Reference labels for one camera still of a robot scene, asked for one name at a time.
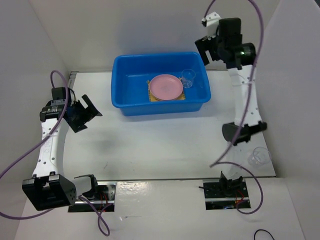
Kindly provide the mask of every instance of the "black cable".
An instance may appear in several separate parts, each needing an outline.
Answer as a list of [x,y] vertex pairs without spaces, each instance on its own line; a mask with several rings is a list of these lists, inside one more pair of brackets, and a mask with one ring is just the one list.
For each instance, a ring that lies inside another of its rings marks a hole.
[[75,94],[75,91],[74,91],[73,89],[71,89],[71,88],[69,88],[69,89],[70,89],[70,91],[73,93],[74,101],[76,101],[76,94]]
[[203,189],[203,190],[212,191],[212,192],[220,192],[219,189],[214,189],[214,188],[206,187],[206,186],[199,186],[199,188],[200,188],[200,189]]
[[254,235],[253,235],[253,240],[256,240],[256,235],[257,235],[257,233],[260,232],[260,231],[263,231],[263,232],[268,233],[268,234],[272,237],[272,239],[275,240],[274,236],[272,236],[272,234],[271,234],[270,232],[268,232],[267,230],[264,230],[264,229],[258,229],[257,231],[255,231],[255,233],[254,233]]

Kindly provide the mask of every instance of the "pink plate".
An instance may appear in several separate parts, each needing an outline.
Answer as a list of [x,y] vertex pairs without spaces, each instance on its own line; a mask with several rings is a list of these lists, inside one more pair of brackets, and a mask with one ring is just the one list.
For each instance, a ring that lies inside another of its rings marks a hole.
[[182,94],[184,87],[176,76],[161,74],[151,80],[149,89],[156,99],[168,101],[177,99]]

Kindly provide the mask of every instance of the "clear plastic cup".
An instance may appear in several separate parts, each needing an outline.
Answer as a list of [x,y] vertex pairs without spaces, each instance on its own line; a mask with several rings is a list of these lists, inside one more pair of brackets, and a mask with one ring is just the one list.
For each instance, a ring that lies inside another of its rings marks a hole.
[[270,161],[271,153],[268,151],[268,149],[262,146],[256,147],[248,157],[248,163],[255,168],[266,165],[270,163]]
[[196,77],[196,72],[193,71],[192,69],[185,69],[182,71],[182,85],[184,88],[188,89],[191,88],[192,85],[194,84]]

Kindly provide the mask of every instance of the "black bracket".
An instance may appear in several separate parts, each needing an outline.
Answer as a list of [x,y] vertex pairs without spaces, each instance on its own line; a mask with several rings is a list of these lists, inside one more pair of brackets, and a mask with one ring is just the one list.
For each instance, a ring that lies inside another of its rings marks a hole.
[[38,211],[75,204],[76,186],[62,175],[23,180],[22,190]]
[[[102,114],[97,110],[94,104],[91,102],[89,97],[85,94],[82,99],[87,104],[85,108],[81,102],[75,101],[72,104],[71,89],[69,90],[69,98],[67,103],[67,110],[63,116],[66,122],[69,124],[70,128],[75,132],[87,129],[85,125],[91,119],[96,116],[102,116]],[[64,87],[52,88],[52,100],[49,101],[45,107],[42,108],[40,112],[41,122],[45,122],[47,119],[59,118],[66,101],[66,90]]]
[[[227,142],[231,142],[234,138],[236,131],[238,130],[237,125],[234,122],[225,123],[222,125],[222,135]],[[249,142],[252,135],[260,133],[267,129],[267,123],[259,121],[257,125],[249,126],[248,124],[244,125],[241,128],[240,134],[236,141],[234,142],[234,146],[242,142]]]
[[220,190],[225,196],[231,196],[237,189],[241,188],[243,182],[243,177],[239,177],[238,179],[232,180],[227,179],[226,176],[221,172],[220,174]]
[[93,174],[76,176],[75,179],[84,178],[84,177],[90,178],[91,189],[89,191],[83,192],[82,195],[85,196],[87,199],[90,199],[90,198],[94,197],[94,194],[97,193],[97,191],[98,191],[98,182],[97,182],[97,179],[95,178],[95,175],[93,175]]
[[222,60],[227,69],[241,70],[242,66],[252,65],[256,58],[255,46],[242,43],[241,19],[237,17],[220,19],[215,37],[205,36],[195,41],[195,45],[204,65],[209,64],[206,51],[213,61]]

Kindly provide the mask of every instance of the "blue plastic bin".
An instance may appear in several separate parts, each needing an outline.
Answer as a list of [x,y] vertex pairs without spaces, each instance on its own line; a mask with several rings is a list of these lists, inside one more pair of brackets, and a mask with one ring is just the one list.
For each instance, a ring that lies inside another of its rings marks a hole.
[[[160,74],[180,78],[185,69],[196,73],[193,86],[184,88],[185,100],[149,101],[148,81]],[[195,112],[210,98],[207,72],[196,52],[122,55],[114,60],[111,101],[125,116]]]

